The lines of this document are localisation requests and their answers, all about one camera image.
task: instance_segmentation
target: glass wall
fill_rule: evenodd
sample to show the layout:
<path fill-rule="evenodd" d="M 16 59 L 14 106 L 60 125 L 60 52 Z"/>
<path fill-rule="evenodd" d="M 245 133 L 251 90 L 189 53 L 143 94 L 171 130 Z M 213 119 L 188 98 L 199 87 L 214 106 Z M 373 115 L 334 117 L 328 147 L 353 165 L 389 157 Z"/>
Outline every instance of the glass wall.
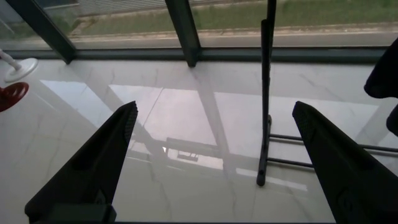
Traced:
<path fill-rule="evenodd" d="M 48 50 L 50 47 L 5 0 L 0 0 L 0 49 Z"/>
<path fill-rule="evenodd" d="M 258 47 L 267 1 L 190 0 L 203 47 Z M 277 0 L 274 46 L 390 45 L 398 36 L 397 0 Z"/>
<path fill-rule="evenodd" d="M 36 0 L 78 49 L 180 47 L 163 0 Z"/>

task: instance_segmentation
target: white round base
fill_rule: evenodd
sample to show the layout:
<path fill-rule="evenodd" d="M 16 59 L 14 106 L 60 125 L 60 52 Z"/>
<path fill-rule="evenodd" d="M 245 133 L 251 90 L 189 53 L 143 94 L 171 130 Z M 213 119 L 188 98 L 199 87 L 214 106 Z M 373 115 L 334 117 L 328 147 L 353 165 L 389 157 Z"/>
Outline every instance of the white round base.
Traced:
<path fill-rule="evenodd" d="M 19 64 L 22 66 L 22 68 L 19 70 L 10 68 L 6 72 L 6 77 L 4 78 L 4 81 L 6 83 L 10 83 L 10 82 L 18 81 L 21 78 L 24 78 L 28 74 L 32 73 L 33 70 L 35 70 L 38 63 L 39 63 L 39 61 L 36 58 L 28 58 L 28 59 L 20 61 Z"/>

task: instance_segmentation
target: red round base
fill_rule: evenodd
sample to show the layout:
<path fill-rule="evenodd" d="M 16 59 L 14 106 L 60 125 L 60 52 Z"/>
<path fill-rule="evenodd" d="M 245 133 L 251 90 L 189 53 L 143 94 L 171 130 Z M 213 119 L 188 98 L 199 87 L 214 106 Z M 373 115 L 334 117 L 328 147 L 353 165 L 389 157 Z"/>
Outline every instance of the red round base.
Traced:
<path fill-rule="evenodd" d="M 15 83 L 5 88 L 0 88 L 0 112 L 14 106 L 21 100 L 29 89 L 24 82 Z"/>

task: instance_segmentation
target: dark metal window frame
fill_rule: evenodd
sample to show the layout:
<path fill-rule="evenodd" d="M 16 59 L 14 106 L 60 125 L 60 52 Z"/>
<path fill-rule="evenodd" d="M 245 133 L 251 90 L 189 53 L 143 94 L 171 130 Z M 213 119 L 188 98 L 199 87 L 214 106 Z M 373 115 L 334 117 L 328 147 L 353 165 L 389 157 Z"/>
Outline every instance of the dark metal window frame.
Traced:
<path fill-rule="evenodd" d="M 15 58 L 88 60 L 185 60 L 189 67 L 198 61 L 260 62 L 260 47 L 201 47 L 188 0 L 165 0 L 181 48 L 170 49 L 76 49 L 34 0 L 6 0 L 46 41 L 52 50 L 7 50 Z M 274 47 L 273 62 L 374 64 L 385 47 Z"/>

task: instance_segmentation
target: glossy tile floor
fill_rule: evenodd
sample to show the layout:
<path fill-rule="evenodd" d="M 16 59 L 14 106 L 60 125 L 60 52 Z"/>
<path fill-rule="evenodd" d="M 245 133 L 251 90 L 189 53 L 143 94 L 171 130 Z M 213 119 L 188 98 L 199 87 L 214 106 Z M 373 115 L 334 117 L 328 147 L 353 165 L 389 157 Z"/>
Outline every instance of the glossy tile floor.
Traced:
<path fill-rule="evenodd" d="M 8 68 L 0 62 L 0 73 Z M 299 135 L 291 114 L 300 100 L 357 142 L 398 147 L 385 128 L 397 100 L 363 91 L 371 69 L 273 64 L 272 133 Z M 311 169 L 269 164 L 266 185 L 256 186 L 259 63 L 41 60 L 23 81 L 27 96 L 0 113 L 1 223 L 27 223 L 24 205 L 132 100 L 139 115 L 113 202 L 117 220 L 334 221 Z M 271 142 L 269 155 L 310 162 L 303 146 L 286 142 Z M 376 157 L 398 174 L 393 154 Z"/>

